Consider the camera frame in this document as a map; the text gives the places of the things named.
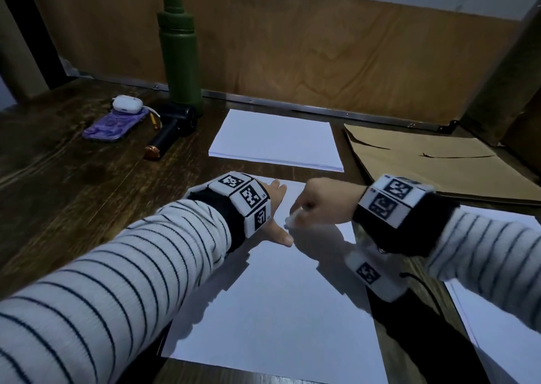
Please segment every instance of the hand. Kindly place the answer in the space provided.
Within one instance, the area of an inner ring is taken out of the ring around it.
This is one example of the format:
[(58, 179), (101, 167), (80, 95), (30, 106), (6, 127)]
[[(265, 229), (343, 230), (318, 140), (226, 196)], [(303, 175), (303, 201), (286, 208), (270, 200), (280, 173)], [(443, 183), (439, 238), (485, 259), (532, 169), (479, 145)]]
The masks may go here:
[(271, 214), (270, 220), (267, 223), (263, 224), (262, 229), (267, 233), (270, 241), (282, 244), (286, 247), (291, 247), (293, 245), (293, 237), (291, 237), (287, 231), (283, 230), (275, 221), (274, 221), (274, 212), (282, 203), (283, 197), (286, 194), (287, 186), (281, 185), (278, 179), (274, 179), (271, 184), (259, 182), (261, 186), (265, 188), (267, 193), (270, 196), (271, 201)]
[(310, 179), (289, 213), (304, 209), (295, 219), (297, 227), (346, 223), (352, 219), (365, 189), (366, 186), (327, 177)]

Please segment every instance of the striped shirt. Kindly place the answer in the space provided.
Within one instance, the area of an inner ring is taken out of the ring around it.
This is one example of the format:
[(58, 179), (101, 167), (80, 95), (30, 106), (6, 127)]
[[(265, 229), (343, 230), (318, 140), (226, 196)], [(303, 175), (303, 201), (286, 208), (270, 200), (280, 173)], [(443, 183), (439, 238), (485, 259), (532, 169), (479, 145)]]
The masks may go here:
[[(540, 240), (521, 224), (457, 209), (427, 268), (539, 330)], [(114, 382), (230, 246), (223, 216), (202, 202), (173, 202), (133, 223), (0, 302), (0, 382)]]

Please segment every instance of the stack of white paper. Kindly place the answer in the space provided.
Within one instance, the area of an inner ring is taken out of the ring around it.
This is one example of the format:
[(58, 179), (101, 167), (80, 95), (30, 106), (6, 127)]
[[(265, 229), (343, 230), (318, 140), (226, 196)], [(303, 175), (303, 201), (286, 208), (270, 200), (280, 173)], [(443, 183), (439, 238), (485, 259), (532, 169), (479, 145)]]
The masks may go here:
[(208, 155), (343, 172), (329, 123), (235, 109)]
[[(260, 178), (270, 183), (268, 178)], [(304, 188), (289, 182), (284, 226)], [(162, 356), (329, 384), (387, 383), (366, 289), (344, 264), (351, 223), (241, 247), (190, 296)]]
[[(541, 230), (534, 216), (469, 206), (462, 209)], [(456, 279), (445, 284), (491, 383), (537, 384), (541, 378), (541, 335), (515, 316), (470, 292)]]

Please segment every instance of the yellow pencil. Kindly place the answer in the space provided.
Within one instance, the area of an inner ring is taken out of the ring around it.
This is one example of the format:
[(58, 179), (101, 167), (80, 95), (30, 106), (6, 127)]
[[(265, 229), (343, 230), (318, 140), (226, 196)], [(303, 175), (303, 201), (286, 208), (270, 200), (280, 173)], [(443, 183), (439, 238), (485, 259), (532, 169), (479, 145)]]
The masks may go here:
[(150, 120), (152, 121), (152, 126), (154, 127), (155, 131), (159, 130), (158, 124), (156, 123), (156, 119), (154, 119), (154, 115), (152, 112), (150, 113)]

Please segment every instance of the smartphone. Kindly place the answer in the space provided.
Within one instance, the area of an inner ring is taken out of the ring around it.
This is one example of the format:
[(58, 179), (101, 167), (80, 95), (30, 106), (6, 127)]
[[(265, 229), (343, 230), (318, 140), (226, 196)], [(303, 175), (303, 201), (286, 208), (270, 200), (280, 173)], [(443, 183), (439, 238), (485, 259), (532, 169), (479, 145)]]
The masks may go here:
[(109, 112), (97, 122), (83, 131), (83, 137), (90, 140), (114, 142), (123, 137), (137, 123), (142, 121), (149, 111), (142, 108), (139, 113)]

